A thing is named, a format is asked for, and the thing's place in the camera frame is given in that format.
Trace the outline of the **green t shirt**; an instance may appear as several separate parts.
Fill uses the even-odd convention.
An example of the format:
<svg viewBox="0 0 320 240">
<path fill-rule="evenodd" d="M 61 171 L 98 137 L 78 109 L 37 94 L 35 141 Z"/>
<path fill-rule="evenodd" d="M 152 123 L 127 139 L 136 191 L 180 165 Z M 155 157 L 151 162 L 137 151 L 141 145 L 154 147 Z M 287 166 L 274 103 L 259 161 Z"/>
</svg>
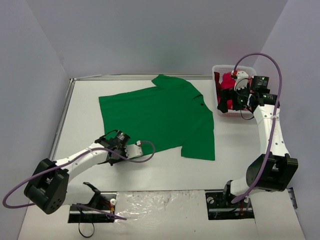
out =
<svg viewBox="0 0 320 240">
<path fill-rule="evenodd" d="M 120 130 L 129 143 L 149 141 L 143 153 L 180 147 L 185 158 L 215 160 L 214 118 L 189 81 L 160 74 L 153 87 L 98 98 L 104 132 Z"/>
</svg>

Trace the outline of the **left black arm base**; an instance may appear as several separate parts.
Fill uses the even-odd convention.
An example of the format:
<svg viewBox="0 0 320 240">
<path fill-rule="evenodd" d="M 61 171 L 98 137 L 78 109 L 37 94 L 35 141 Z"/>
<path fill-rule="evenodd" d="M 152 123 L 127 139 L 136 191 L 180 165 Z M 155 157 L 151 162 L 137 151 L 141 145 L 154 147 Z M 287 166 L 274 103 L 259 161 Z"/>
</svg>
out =
<svg viewBox="0 0 320 240">
<path fill-rule="evenodd" d="M 117 201 L 116 192 L 102 192 L 101 197 L 94 205 L 90 205 L 91 208 L 102 210 L 108 213 L 115 214 Z M 90 209 L 80 209 L 78 207 L 71 206 L 69 208 L 68 224 L 96 224 L 96 223 L 113 223 L 115 220 L 103 213 L 93 211 Z"/>
</svg>

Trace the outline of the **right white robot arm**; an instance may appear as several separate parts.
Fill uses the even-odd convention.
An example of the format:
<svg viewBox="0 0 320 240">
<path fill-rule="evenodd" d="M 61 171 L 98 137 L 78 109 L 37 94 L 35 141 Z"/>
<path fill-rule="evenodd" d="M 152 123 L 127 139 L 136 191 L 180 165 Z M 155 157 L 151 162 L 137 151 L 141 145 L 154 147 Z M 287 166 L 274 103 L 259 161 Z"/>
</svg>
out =
<svg viewBox="0 0 320 240">
<path fill-rule="evenodd" d="M 238 77 L 233 87 L 223 88 L 216 82 L 217 109 L 226 114 L 232 103 L 235 111 L 253 114 L 259 134 L 260 155 L 247 168 L 244 177 L 229 180 L 222 193 L 222 202 L 234 206 L 252 191 L 282 192 L 298 169 L 298 160 L 290 156 L 280 124 L 278 96 L 268 89 L 266 76 Z"/>
</svg>

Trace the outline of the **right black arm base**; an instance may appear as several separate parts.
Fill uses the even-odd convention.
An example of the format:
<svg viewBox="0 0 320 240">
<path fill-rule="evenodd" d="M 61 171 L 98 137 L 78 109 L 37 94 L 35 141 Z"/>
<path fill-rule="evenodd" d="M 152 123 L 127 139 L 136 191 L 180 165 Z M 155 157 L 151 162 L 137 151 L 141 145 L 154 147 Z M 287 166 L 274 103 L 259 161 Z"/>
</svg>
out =
<svg viewBox="0 0 320 240">
<path fill-rule="evenodd" d="M 254 219 L 251 203 L 242 200 L 235 204 L 228 204 L 224 200 L 223 190 L 205 191 L 207 217 L 210 221 Z"/>
</svg>

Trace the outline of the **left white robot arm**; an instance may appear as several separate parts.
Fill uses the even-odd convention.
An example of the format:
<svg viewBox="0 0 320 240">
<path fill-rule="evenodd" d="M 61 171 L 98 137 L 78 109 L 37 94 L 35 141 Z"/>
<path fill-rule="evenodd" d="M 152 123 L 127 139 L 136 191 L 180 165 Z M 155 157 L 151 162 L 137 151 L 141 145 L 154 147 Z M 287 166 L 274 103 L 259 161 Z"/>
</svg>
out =
<svg viewBox="0 0 320 240">
<path fill-rule="evenodd" d="M 118 130 L 109 139 L 105 135 L 86 149 L 69 157 L 51 161 L 44 159 L 37 165 L 24 195 L 47 215 L 64 205 L 84 205 L 96 209 L 102 200 L 101 191 L 89 182 L 74 185 L 72 180 L 89 168 L 120 162 L 127 157 L 125 147 L 130 136 Z"/>
</svg>

